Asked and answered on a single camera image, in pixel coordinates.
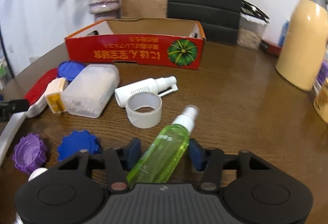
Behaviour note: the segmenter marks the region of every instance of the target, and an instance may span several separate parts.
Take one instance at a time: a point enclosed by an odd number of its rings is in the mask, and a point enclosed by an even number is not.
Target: beige thermos
[[[300,0],[290,20],[277,71],[293,85],[310,91],[324,58],[327,39],[327,0]]]

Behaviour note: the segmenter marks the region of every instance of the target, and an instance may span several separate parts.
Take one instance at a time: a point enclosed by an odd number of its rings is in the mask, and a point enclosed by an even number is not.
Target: screw
[[[114,191],[123,191],[125,190],[128,186],[124,182],[114,182],[111,184],[111,189]]]
[[[216,189],[216,184],[213,182],[203,182],[200,187],[204,191],[213,191]]]

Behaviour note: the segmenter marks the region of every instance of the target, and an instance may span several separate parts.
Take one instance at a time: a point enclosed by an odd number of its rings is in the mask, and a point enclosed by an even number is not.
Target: tape roll
[[[157,94],[142,92],[131,96],[125,109],[132,125],[141,129],[147,129],[156,126],[160,122],[162,104],[162,99]],[[143,107],[150,107],[154,110],[146,113],[136,111]]]

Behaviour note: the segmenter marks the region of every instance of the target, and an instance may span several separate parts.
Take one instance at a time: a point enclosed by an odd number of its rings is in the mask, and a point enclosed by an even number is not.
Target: blue bottle cap
[[[64,61],[58,66],[58,76],[66,78],[66,80],[71,82],[85,67],[84,64],[79,62]]]
[[[58,146],[58,161],[62,161],[80,150],[87,150],[91,155],[102,153],[100,143],[95,135],[88,131],[73,131],[64,137],[61,145]]]

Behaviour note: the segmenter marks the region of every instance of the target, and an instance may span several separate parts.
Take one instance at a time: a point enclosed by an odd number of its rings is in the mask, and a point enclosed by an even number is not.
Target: red box
[[[281,47],[274,44],[274,43],[271,43],[269,41],[265,41],[265,40],[262,40],[261,44],[260,44],[260,48],[268,53],[268,54],[271,54],[273,56],[279,56],[280,55],[280,51],[281,51]]]
[[[156,18],[101,20],[65,38],[74,61],[189,69],[198,69],[204,41],[198,21]]]

